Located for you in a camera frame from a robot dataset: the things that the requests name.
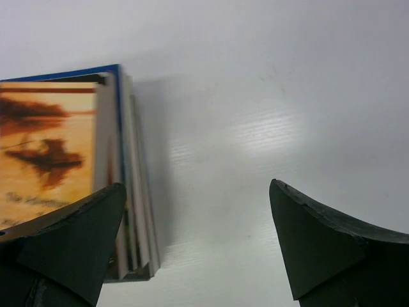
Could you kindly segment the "Three Days to See book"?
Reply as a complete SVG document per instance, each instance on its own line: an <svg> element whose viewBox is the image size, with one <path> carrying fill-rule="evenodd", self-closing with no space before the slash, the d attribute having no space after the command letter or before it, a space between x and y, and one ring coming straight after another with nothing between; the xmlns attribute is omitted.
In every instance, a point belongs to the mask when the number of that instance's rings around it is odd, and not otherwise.
<svg viewBox="0 0 409 307"><path fill-rule="evenodd" d="M132 97L132 114L134 116L135 138L136 138L136 156L139 176L140 199L143 204L144 221L146 225L146 233L148 239L148 247L150 254L149 272L150 278L154 277L160 268L160 256L157 242L157 232L155 228L155 220L153 217L153 209L151 206L151 193L148 182L148 172L146 166L146 154L144 149L143 129L141 125L141 113L135 97Z"/></svg>

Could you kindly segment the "Tale of Two Cities book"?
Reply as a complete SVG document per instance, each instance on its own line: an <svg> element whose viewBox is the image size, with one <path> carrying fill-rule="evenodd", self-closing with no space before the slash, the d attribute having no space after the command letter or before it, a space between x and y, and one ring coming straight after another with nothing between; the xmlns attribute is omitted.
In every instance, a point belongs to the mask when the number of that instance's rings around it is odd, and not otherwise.
<svg viewBox="0 0 409 307"><path fill-rule="evenodd" d="M135 95L130 95L128 103L128 122L130 128L130 162L132 167L132 197L135 207L135 223L138 236L140 271L152 277L152 253L150 247L150 222L148 214L148 191L144 171L143 142Z"/></svg>

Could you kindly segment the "orange Huckleberry Finn book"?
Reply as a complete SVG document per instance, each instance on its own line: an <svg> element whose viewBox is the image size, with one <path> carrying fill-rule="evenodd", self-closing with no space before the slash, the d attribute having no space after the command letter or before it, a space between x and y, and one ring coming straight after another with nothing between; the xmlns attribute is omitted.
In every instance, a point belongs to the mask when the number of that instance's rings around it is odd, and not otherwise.
<svg viewBox="0 0 409 307"><path fill-rule="evenodd" d="M1 83L1 228L92 194L93 82Z"/></svg>

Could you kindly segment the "dark red orange book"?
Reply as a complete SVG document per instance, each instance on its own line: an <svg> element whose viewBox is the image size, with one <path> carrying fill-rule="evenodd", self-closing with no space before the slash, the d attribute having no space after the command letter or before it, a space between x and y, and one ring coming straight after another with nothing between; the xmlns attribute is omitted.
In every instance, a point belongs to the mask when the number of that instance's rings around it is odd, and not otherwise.
<svg viewBox="0 0 409 307"><path fill-rule="evenodd" d="M96 124L94 141L93 191L121 181L116 128L115 77L111 73L76 75L66 79L71 82L93 82L98 84L96 99ZM121 281L128 270L127 242L124 224L120 223L105 277L107 283Z"/></svg>

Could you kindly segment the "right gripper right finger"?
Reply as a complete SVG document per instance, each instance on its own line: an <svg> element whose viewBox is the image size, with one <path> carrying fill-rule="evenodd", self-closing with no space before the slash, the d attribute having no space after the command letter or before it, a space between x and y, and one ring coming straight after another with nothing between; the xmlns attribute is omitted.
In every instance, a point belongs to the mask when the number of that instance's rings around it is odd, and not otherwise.
<svg viewBox="0 0 409 307"><path fill-rule="evenodd" d="M408 234L361 221L273 179L270 205L301 306L408 306Z"/></svg>

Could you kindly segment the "Animal Farm blue book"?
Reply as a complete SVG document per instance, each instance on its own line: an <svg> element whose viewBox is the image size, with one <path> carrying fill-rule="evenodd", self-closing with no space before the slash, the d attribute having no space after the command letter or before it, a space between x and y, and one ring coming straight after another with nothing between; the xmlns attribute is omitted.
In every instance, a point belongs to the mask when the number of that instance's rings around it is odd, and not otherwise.
<svg viewBox="0 0 409 307"><path fill-rule="evenodd" d="M125 213L123 215L123 224L125 238L127 242L127 260L128 270L123 279L135 279L137 271L140 269L141 258L139 256L139 245L137 229L135 225L135 210L132 200L132 167L130 162L130 145L127 144L128 132L126 112L130 100L131 90L128 84L129 78L123 71L121 65L105 65L100 67L85 68L68 72L58 72L52 74L35 75L28 77L18 77L7 79L8 82L71 82L66 79L76 75L88 75L96 73L111 73L115 77L115 96L116 96L116 128L118 132L118 149L120 160L121 181L127 188L127 201L125 204Z"/></svg>

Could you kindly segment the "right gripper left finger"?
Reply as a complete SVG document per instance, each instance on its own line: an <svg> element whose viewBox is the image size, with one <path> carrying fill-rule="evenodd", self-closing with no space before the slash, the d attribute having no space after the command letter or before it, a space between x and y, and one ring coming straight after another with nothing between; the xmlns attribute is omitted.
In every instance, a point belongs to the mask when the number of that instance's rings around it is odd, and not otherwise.
<svg viewBox="0 0 409 307"><path fill-rule="evenodd" d="M96 306L126 197L114 183L1 230L1 306Z"/></svg>

